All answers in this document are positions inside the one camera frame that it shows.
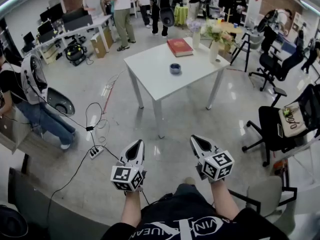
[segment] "black and white marker cube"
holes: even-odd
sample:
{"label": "black and white marker cube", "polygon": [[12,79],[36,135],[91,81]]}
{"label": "black and white marker cube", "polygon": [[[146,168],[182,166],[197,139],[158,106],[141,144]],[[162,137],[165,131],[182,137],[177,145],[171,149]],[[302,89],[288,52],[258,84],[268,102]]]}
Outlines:
{"label": "black and white marker cube", "polygon": [[202,172],[218,181],[231,173],[234,163],[235,160],[226,150],[204,158]]}
{"label": "black and white marker cube", "polygon": [[142,172],[143,166],[113,166],[110,180],[118,190],[134,192],[144,179]]}

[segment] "vase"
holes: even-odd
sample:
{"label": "vase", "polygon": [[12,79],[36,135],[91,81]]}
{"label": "vase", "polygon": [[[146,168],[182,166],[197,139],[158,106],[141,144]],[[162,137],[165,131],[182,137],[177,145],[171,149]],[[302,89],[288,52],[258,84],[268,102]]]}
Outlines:
{"label": "vase", "polygon": [[193,33],[193,37],[192,37],[192,48],[193,49],[198,49],[199,48],[200,38],[201,38],[200,31]]}
{"label": "vase", "polygon": [[219,43],[216,41],[212,41],[209,52],[209,60],[211,63],[216,61],[219,52]]}

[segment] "power strip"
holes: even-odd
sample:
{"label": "power strip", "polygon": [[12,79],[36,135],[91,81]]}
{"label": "power strip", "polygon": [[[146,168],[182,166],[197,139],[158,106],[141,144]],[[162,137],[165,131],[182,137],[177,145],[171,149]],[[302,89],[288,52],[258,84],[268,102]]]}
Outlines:
{"label": "power strip", "polygon": [[103,146],[97,146],[94,147],[92,150],[90,150],[90,158],[91,159],[95,159],[97,156],[99,156],[102,152],[104,151],[104,147]]}

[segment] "gray floor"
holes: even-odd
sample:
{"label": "gray floor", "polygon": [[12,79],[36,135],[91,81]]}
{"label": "gray floor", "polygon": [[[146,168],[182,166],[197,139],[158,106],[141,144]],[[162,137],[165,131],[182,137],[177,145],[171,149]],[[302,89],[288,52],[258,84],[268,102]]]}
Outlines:
{"label": "gray floor", "polygon": [[[84,126],[85,110],[90,103],[98,102],[102,108],[104,107],[104,88],[113,75],[126,69],[124,58],[166,42],[161,35],[152,36],[150,29],[144,27],[141,18],[132,18],[132,21],[137,42],[132,44],[130,49],[117,52],[116,48],[120,45],[118,42],[112,45],[105,58],[96,59],[93,55],[92,65],[82,63],[74,67],[63,57],[44,69],[49,86],[72,100],[76,109],[72,119]],[[184,38],[186,33],[186,30],[171,27],[168,37]],[[86,44],[89,52],[92,52],[90,43]],[[259,55],[256,51],[250,54],[249,72],[256,71],[259,66]],[[143,187],[150,203],[165,193],[174,192],[183,179],[189,176],[195,178],[197,188],[207,201],[212,203],[210,186],[207,181],[200,180],[195,169],[197,159],[189,144],[192,134],[211,138],[231,153],[235,167],[232,175],[226,180],[230,189],[244,194],[250,184],[270,174],[270,168],[262,167],[265,158],[263,145],[248,153],[241,151],[243,145],[250,145],[259,140],[257,132],[252,128],[246,128],[246,122],[252,120],[259,125],[258,108],[270,105],[275,98],[270,85],[265,91],[260,92],[262,79],[255,76],[250,79],[248,74],[243,72],[244,58],[245,54],[241,52],[234,65],[228,67],[237,70],[225,70],[210,111],[206,110],[205,105],[215,76],[194,83],[163,100],[164,139],[157,136],[150,96],[141,86],[144,109],[139,109],[128,72],[125,70],[118,78],[107,103],[106,114],[102,117],[109,121],[109,133],[106,126],[95,130],[93,135],[95,142],[99,143],[99,137],[108,133],[106,146],[116,156],[119,156],[121,150],[132,141],[142,139],[145,142],[144,167],[148,172]],[[310,76],[305,75],[297,66],[290,71],[285,82],[275,81],[276,86],[288,94],[288,97],[279,101],[278,106],[292,102],[304,87],[315,79],[312,74],[311,72]],[[99,117],[100,109],[97,106],[91,107],[88,111],[88,123],[96,123]],[[29,173],[32,180],[48,193],[61,188],[70,180],[88,149],[93,146],[91,136],[83,128],[67,118],[66,121],[76,127],[77,138],[64,156],[53,164],[34,159],[30,161]],[[45,134],[45,139],[57,146],[60,143],[56,137],[48,133]],[[70,206],[92,213],[103,223],[110,225],[118,222],[125,196],[110,182],[111,168],[115,163],[116,159],[106,151],[94,160],[86,157],[73,181],[58,192],[54,199],[64,199]],[[142,195],[141,203],[142,207],[147,204]]]}

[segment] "red book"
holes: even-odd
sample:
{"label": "red book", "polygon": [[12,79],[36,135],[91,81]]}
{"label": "red book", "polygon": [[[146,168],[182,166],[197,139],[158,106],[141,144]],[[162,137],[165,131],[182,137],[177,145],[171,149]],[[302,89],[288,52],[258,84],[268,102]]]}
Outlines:
{"label": "red book", "polygon": [[193,49],[182,38],[170,39],[170,40],[167,40],[166,42],[167,42],[171,52],[176,57],[187,56],[187,55],[193,54]]}

